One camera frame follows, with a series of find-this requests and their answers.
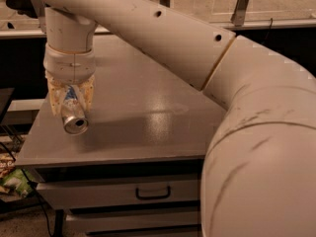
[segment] metal post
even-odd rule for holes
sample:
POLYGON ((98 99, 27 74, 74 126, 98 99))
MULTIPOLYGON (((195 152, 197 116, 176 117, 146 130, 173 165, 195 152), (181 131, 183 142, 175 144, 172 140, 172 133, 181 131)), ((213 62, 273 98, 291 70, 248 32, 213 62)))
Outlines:
POLYGON ((248 3, 249 0, 237 0, 235 12, 231 17, 234 26, 241 27, 244 25, 248 3))

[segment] gray tabletop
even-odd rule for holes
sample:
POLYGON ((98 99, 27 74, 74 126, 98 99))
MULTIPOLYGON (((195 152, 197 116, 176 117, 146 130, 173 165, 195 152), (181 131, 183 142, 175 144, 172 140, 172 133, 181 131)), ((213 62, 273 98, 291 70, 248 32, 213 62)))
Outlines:
POLYGON ((202 158, 224 110, 115 36, 95 36, 96 88, 89 129, 63 130, 48 101, 18 166, 80 166, 202 158))

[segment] cabinet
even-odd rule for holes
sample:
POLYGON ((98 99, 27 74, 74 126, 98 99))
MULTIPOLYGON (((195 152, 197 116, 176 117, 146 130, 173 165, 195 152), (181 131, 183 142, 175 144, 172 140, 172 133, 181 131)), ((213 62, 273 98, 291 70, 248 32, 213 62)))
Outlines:
POLYGON ((46 101, 17 164, 87 236, 200 236, 202 162, 224 110, 117 37, 94 41, 88 131, 65 133, 46 101))

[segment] drawer handle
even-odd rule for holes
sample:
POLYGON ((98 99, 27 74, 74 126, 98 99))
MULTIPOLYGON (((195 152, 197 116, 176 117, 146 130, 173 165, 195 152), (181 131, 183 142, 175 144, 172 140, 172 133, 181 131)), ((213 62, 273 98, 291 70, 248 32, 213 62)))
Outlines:
POLYGON ((170 186, 167 187, 167 193, 162 196, 152 196, 152 197, 144 197, 140 195, 139 188, 136 189, 136 197, 139 200, 156 200, 156 199, 165 199, 168 198, 171 195, 171 188, 170 186))

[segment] drawer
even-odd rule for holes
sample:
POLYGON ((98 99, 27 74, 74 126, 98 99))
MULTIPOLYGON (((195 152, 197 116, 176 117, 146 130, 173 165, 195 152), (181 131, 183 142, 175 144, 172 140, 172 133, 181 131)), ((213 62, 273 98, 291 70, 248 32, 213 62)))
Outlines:
POLYGON ((97 232, 87 234, 87 237, 202 237, 200 225, 158 228, 141 231, 116 231, 116 232, 97 232))
POLYGON ((198 206, 164 207, 68 215, 67 224, 79 232, 109 232, 200 224, 198 206))
POLYGON ((198 174, 41 183, 54 209, 199 200, 198 174))

